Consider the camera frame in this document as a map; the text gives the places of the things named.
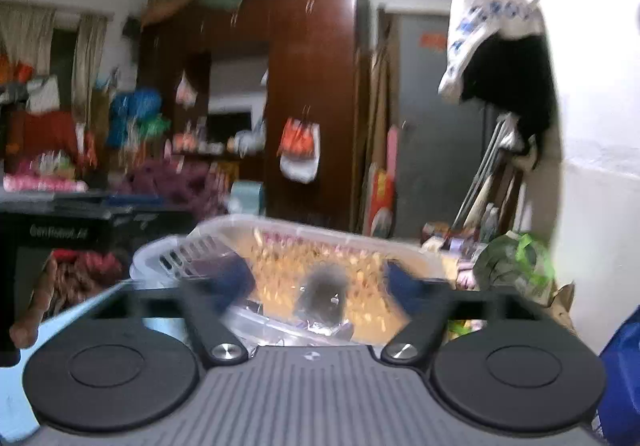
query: wooden wardrobe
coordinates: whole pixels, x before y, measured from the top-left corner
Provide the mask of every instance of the wooden wardrobe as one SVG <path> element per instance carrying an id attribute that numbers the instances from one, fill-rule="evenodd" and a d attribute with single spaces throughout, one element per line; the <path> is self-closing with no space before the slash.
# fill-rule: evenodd
<path id="1" fill-rule="evenodd" d="M 366 0 L 244 0 L 236 12 L 192 4 L 171 19 L 145 28 L 138 85 L 162 95 L 162 112 L 180 132 L 207 114 L 214 58 L 268 54 L 267 142 L 264 185 L 267 215 L 332 229 L 353 230 L 362 185 L 368 108 L 358 68 L 369 17 Z M 175 104 L 183 71 L 198 90 L 194 108 Z M 276 155 L 289 117 L 320 125 L 316 180 L 292 182 Z"/>

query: white plastic bag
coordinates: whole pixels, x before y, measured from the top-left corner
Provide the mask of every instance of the white plastic bag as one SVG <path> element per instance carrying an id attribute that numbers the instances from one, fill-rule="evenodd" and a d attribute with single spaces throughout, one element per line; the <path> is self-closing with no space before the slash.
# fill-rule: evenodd
<path id="1" fill-rule="evenodd" d="M 440 82 L 440 96 L 449 102 L 460 101 L 466 66 L 476 48 L 496 32 L 511 40 L 542 34 L 542 20 L 527 0 L 451 1 L 447 70 Z"/>
<path id="2" fill-rule="evenodd" d="M 198 92 L 194 90 L 189 79 L 187 79 L 187 76 L 183 72 L 178 90 L 175 92 L 175 102 L 183 105 L 185 108 L 193 108 L 193 105 L 196 104 L 197 97 Z"/>
<path id="3" fill-rule="evenodd" d="M 280 156 L 280 171 L 289 180 L 309 184 L 315 180 L 320 163 L 320 125 L 312 124 L 314 136 L 314 156 L 310 159 L 292 159 L 286 155 Z"/>

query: brown cabinet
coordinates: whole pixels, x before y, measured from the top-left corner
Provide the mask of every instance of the brown cabinet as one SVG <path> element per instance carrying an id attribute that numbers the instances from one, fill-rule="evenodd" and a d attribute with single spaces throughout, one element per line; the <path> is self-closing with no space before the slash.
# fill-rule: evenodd
<path id="1" fill-rule="evenodd" d="M 356 135 L 366 129 L 356 112 L 356 34 L 356 0 L 244 0 L 236 12 L 192 4 L 145 29 L 138 80 L 158 87 L 163 112 L 171 116 L 174 129 L 181 129 L 177 124 L 186 117 L 174 105 L 175 88 L 186 66 L 193 72 L 193 55 L 215 52 L 220 57 L 264 44 L 269 53 L 267 214 L 347 230 L 354 226 L 354 200 L 362 183 L 354 173 L 362 157 Z M 169 40 L 171 50 L 165 50 Z M 195 63 L 197 72 L 206 72 L 206 64 Z M 201 92 L 196 109 L 205 112 L 208 87 Z M 320 125 L 321 140 L 318 175 L 308 185 L 286 179 L 276 155 L 286 120 L 300 118 L 305 106 L 309 120 Z"/>

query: plastic bag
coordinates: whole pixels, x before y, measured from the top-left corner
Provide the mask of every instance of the plastic bag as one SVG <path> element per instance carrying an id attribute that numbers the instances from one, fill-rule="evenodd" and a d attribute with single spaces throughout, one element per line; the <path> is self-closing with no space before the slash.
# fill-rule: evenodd
<path id="1" fill-rule="evenodd" d="M 129 103 L 133 97 L 132 93 L 117 93 L 111 101 L 109 107 L 112 118 L 113 117 L 126 117 L 129 114 Z"/>
<path id="2" fill-rule="evenodd" d="M 289 117 L 282 130 L 278 155 L 285 155 L 292 159 L 313 158 L 313 126 L 315 125 Z"/>
<path id="3" fill-rule="evenodd" d="M 160 137 L 171 126 L 171 121 L 161 115 L 147 119 L 140 124 L 140 137 L 142 139 L 155 139 Z"/>
<path id="4" fill-rule="evenodd" d="M 494 239 L 474 265 L 480 290 L 512 285 L 524 297 L 545 307 L 549 305 L 554 276 L 546 248 L 529 235 L 515 233 Z"/>
<path id="5" fill-rule="evenodd" d="M 314 140 L 314 154 L 312 158 L 296 159 L 283 153 L 280 156 L 280 171 L 289 180 L 309 184 L 315 180 L 320 163 L 320 126 L 310 125 Z"/>
<path id="6" fill-rule="evenodd" d="M 196 104 L 197 97 L 198 92 L 191 86 L 189 79 L 187 79 L 186 74 L 183 72 L 178 90 L 175 92 L 176 104 L 181 104 L 185 108 L 193 108 L 193 105 Z"/>
<path id="7" fill-rule="evenodd" d="M 109 135 L 106 145 L 109 148 L 122 148 L 127 140 L 127 119 L 126 117 L 114 117 L 109 123 Z"/>
<path id="8" fill-rule="evenodd" d="M 134 119 L 148 119 L 157 115 L 162 106 L 162 98 L 153 88 L 139 88 L 133 93 L 129 101 L 129 117 Z"/>

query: door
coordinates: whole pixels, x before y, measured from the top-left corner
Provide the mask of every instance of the door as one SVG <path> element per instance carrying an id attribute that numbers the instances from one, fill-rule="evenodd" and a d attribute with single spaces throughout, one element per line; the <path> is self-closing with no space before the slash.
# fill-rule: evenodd
<path id="1" fill-rule="evenodd" d="M 271 44 L 264 154 L 269 217 L 343 231 L 349 228 L 353 45 L 330 36 Z M 300 184 L 282 175 L 277 151 L 287 119 L 299 119 L 305 107 L 309 121 L 320 125 L 320 162 L 315 180 Z"/>
<path id="2" fill-rule="evenodd" d="M 427 222 L 453 222 L 480 165 L 482 109 L 475 102 L 448 104 L 438 95 L 449 18 L 396 18 L 401 132 L 394 236 L 415 239 Z"/>

